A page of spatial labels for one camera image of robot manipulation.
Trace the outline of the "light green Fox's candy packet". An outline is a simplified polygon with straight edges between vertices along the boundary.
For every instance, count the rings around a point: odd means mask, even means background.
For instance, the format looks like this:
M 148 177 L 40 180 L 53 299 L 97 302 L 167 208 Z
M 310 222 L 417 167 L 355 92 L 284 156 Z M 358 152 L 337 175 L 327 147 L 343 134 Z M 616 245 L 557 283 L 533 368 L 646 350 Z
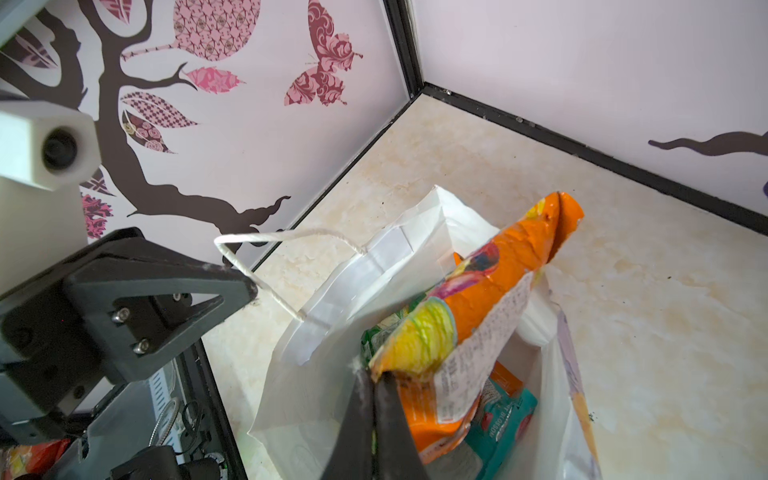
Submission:
M 364 364 L 370 363 L 377 351 L 406 317 L 407 313 L 393 313 L 363 332 L 360 340 L 360 357 Z

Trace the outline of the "orange red Fox's candy packet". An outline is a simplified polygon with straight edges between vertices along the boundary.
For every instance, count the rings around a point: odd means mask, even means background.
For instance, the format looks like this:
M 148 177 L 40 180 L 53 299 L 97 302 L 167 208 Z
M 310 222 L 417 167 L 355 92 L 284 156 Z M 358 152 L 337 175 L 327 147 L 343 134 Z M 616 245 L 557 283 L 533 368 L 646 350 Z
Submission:
M 494 365 L 487 380 L 494 381 L 510 394 L 525 388 L 523 381 L 499 362 Z M 406 420 L 424 464 L 433 463 L 461 447 L 467 447 L 464 439 L 480 404 L 485 383 L 468 407 L 461 407 L 456 413 L 450 411 L 441 416 L 437 394 L 432 384 L 404 377 L 399 378 L 397 382 Z

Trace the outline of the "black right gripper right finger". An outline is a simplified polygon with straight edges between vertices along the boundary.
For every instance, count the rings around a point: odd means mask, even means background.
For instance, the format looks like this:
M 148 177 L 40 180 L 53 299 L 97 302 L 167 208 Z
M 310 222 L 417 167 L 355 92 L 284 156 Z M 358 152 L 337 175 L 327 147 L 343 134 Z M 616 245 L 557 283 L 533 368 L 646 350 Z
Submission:
M 428 479 L 412 438 L 394 374 L 382 375 L 374 387 L 377 479 Z

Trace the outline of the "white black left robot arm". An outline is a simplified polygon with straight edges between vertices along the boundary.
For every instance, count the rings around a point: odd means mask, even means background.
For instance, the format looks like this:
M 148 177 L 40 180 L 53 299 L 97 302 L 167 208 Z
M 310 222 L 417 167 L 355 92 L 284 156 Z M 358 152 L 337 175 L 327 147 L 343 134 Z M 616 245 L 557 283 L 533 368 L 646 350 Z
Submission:
M 257 296 L 243 274 L 115 231 L 1 298 L 1 442 L 70 440 L 60 479 L 216 479 L 224 459 L 203 400 L 172 411 L 187 438 L 158 431 L 150 378 Z

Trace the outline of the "floral white paper bag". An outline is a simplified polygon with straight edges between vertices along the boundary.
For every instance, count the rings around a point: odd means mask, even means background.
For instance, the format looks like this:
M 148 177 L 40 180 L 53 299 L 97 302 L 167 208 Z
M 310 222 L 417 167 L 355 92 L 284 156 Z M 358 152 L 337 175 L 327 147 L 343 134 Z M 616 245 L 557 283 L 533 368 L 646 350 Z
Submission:
M 273 350 L 251 428 L 285 479 L 316 479 L 352 390 L 365 330 L 435 286 L 497 229 L 453 193 L 434 187 L 416 206 L 340 263 L 300 309 Z M 528 294 L 493 304 L 478 359 L 496 360 L 531 386 L 538 406 L 530 430 L 501 464 L 504 479 L 598 479 L 567 320 L 545 279 L 526 275 Z

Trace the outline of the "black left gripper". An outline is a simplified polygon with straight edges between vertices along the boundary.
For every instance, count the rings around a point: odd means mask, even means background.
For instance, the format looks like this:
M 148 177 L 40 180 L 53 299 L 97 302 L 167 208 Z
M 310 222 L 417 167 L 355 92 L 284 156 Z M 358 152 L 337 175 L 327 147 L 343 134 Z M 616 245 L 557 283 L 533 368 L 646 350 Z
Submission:
M 58 288 L 1 294 L 1 442 L 84 431 L 78 411 L 106 381 L 145 380 L 257 297 L 240 272 L 147 240 L 137 228 L 92 243 Z

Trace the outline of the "teal Fox's candy packet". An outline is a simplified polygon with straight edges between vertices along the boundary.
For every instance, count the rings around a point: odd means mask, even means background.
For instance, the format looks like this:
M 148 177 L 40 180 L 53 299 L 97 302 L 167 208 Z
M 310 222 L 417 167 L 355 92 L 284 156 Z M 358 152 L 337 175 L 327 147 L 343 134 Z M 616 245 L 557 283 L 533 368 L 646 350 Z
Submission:
M 512 394 L 487 380 L 464 444 L 469 448 L 470 479 L 493 479 L 524 434 L 538 405 L 527 389 Z

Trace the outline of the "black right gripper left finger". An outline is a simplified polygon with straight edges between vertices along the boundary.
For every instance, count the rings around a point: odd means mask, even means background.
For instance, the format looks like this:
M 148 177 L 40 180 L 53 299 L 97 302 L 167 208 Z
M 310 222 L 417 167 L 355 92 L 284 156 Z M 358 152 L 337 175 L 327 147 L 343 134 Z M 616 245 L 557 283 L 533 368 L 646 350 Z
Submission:
M 374 384 L 366 370 L 354 372 L 354 386 L 323 480 L 373 478 Z

